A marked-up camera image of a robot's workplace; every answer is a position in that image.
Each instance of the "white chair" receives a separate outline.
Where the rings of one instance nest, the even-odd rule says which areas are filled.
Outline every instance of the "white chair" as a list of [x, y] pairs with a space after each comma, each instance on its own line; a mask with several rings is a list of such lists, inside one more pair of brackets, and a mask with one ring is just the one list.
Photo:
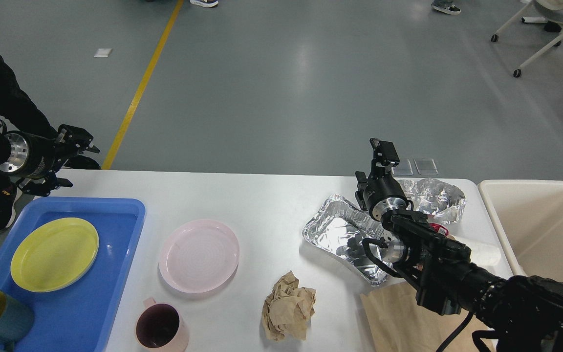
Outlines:
[[498, 36], [501, 34], [510, 24], [519, 20], [521, 15], [530, 7], [535, 7], [538, 12], [545, 17], [547, 20], [555, 22], [562, 27], [559, 35], [554, 38], [549, 44], [546, 44], [542, 49], [538, 50], [537, 53], [533, 54], [529, 59], [525, 60], [516, 70], [514, 70], [514, 77], [520, 77], [522, 74], [522, 69], [533, 62], [536, 58], [545, 53], [552, 46], [559, 46], [559, 43], [563, 39], [563, 0], [532, 0], [529, 4], [525, 5], [523, 9], [517, 12], [508, 22], [506, 22], [501, 28], [499, 28], [494, 35], [492, 35], [491, 42], [498, 42]]

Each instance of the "yellow floor line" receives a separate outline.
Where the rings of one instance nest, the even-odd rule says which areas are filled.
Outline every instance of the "yellow floor line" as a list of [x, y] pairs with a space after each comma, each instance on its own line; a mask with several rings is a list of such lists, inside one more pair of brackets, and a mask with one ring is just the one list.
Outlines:
[[110, 146], [110, 150], [108, 150], [108, 155], [106, 159], [103, 161], [103, 165], [101, 165], [101, 169], [109, 170], [112, 167], [112, 162], [114, 162], [114, 158], [116, 158], [116, 154], [119, 151], [119, 147], [121, 147], [121, 142], [123, 142], [123, 137], [127, 133], [127, 129], [130, 127], [131, 119], [134, 118], [134, 114], [136, 113], [136, 109], [138, 108], [138, 103], [140, 102], [140, 98], [143, 97], [143, 93], [145, 93], [145, 89], [147, 88], [147, 83], [149, 83], [149, 79], [152, 77], [153, 70], [158, 63], [158, 59], [160, 54], [162, 53], [162, 49], [164, 49], [166, 39], [173, 28], [173, 24], [177, 18], [177, 14], [179, 13], [179, 9], [181, 9], [181, 5], [183, 4], [184, 0], [179, 0], [177, 5], [175, 5], [175, 9], [171, 14], [171, 18], [168, 20], [166, 24], [165, 31], [162, 33], [160, 40], [158, 42], [158, 46], [156, 46], [156, 51], [153, 53], [152, 60], [150, 60], [149, 65], [147, 66], [147, 70], [143, 75], [143, 79], [140, 81], [138, 85], [138, 89], [136, 90], [136, 94], [134, 94], [134, 98], [131, 100], [130, 107], [127, 109], [127, 113], [125, 114], [125, 118], [123, 118], [123, 122], [121, 122], [121, 127], [116, 132], [116, 136], [114, 137], [114, 141], [112, 141], [112, 146]]

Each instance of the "black cable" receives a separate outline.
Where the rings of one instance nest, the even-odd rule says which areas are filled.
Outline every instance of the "black cable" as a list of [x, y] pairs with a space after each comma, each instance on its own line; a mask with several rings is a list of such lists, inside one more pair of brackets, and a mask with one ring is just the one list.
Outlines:
[[477, 330], [472, 333], [472, 338], [479, 352], [490, 352], [488, 346], [481, 339], [498, 339], [498, 332], [494, 330]]
[[451, 335], [447, 336], [447, 338], [444, 341], [442, 341], [442, 345], [438, 347], [436, 352], [443, 352], [444, 349], [447, 348], [447, 346], [451, 343], [451, 341], [453, 341], [457, 337], [457, 335], [459, 335], [460, 332], [462, 332], [462, 330], [466, 328], [466, 326], [471, 322], [472, 318], [473, 318], [473, 313], [469, 312], [469, 314], [466, 316], [466, 318], [464, 318], [462, 323], [457, 328], [455, 328], [453, 332], [451, 332]]
[[373, 262], [373, 264], [377, 265], [379, 269], [382, 269], [384, 272], [388, 273], [393, 278], [401, 278], [401, 274], [389, 268], [389, 266], [386, 265], [386, 263], [382, 262], [381, 259], [375, 257], [375, 255], [373, 255], [373, 252], [370, 249], [371, 244], [376, 245], [379, 248], [385, 248], [384, 243], [385, 243], [384, 238], [380, 238], [380, 239], [364, 238], [362, 240], [362, 247], [364, 248], [364, 254], [366, 254], [366, 258], [368, 258], [371, 262]]

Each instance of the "chair leg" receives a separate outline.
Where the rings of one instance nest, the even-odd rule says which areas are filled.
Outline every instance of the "chair leg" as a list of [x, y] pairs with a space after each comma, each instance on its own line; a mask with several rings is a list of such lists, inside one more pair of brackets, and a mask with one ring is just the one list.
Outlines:
[[520, 18], [520, 22], [523, 22], [523, 23], [548, 23], [549, 20], [547, 20], [544, 17], [522, 17], [522, 18]]
[[516, 71], [520, 72], [521, 69], [525, 68], [527, 65], [529, 65], [530, 63], [532, 63], [536, 58], [538, 58], [539, 56], [541, 56], [542, 54], [544, 54], [547, 50], [549, 50], [552, 46], [554, 46], [555, 44], [557, 44], [557, 42], [560, 42], [563, 39], [563, 29], [560, 32], [560, 34], [554, 38], [554, 40], [551, 40], [549, 42], [549, 44], [546, 44], [542, 49], [538, 50], [537, 53], [533, 54], [529, 59], [525, 60], [525, 62], [523, 62], [518, 69], [516, 69]]
[[501, 28], [497, 29], [496, 32], [494, 32], [495, 35], [499, 35], [501, 34], [503, 31], [505, 31], [505, 29], [507, 28], [507, 26], [509, 26], [510, 24], [512, 24], [513, 22], [518, 21], [518, 19], [520, 18], [520, 16], [525, 12], [525, 10], [527, 10], [530, 6], [532, 6], [534, 4], [534, 2], [530, 2], [529, 4], [526, 4], [525, 7], [523, 7], [522, 9], [520, 9], [519, 12], [517, 12], [514, 16], [512, 16], [512, 18], [510, 18], [509, 20], [507, 20], [507, 22], [505, 22], [505, 24], [503, 26], [501, 26]]

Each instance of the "white table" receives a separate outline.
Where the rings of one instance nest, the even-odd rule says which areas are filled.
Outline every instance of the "white table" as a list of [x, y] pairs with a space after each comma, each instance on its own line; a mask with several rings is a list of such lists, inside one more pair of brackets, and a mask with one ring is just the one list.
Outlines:
[[[58, 176], [69, 178], [74, 187], [54, 191], [52, 196], [136, 198], [147, 208], [108, 352], [143, 351], [133, 332], [143, 300], [149, 297], [170, 303], [183, 314], [190, 326], [188, 352], [374, 350], [359, 297], [372, 287], [301, 235], [328, 196], [355, 199], [355, 178], [88, 170], [61, 170]], [[468, 180], [444, 181], [460, 187], [468, 199], [463, 221], [449, 225], [451, 233], [500, 247], [476, 185]], [[192, 296], [162, 281], [157, 260], [173, 230], [201, 218], [232, 228], [240, 243], [240, 259], [225, 286]], [[505, 255], [489, 269], [511, 276]], [[317, 290], [316, 313], [307, 341], [287, 338], [275, 343], [264, 337], [261, 308], [273, 284], [289, 270], [300, 279], [300, 286]]]

